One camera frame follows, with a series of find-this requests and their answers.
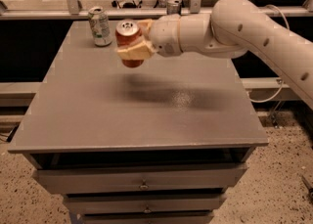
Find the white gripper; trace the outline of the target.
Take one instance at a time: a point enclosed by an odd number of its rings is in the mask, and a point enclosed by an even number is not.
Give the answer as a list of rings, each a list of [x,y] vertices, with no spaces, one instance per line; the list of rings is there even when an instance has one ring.
[[[182,54],[179,44],[178,14],[167,15],[158,20],[145,19],[137,21],[144,36],[149,35],[149,40],[143,40],[135,45],[118,47],[116,52],[127,61],[149,59],[155,52],[164,57],[175,57]]]

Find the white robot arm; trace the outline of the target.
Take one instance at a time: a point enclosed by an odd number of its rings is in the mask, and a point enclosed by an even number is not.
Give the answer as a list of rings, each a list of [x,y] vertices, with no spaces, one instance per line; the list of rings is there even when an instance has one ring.
[[[234,59],[250,51],[313,108],[313,42],[274,22],[248,0],[219,0],[209,15],[123,20],[115,37],[116,52],[125,63],[187,52]]]

